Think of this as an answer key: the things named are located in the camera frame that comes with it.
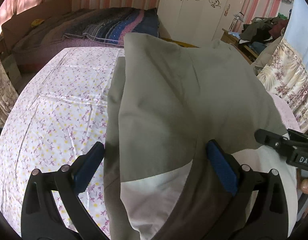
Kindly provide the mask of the right hand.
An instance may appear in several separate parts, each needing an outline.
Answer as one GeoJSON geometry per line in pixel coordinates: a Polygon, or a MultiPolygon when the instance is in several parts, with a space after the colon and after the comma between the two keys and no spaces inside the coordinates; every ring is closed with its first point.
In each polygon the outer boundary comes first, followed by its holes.
{"type": "Polygon", "coordinates": [[[297,185],[304,194],[308,194],[308,178],[303,178],[301,176],[300,169],[297,170],[297,185]]]}

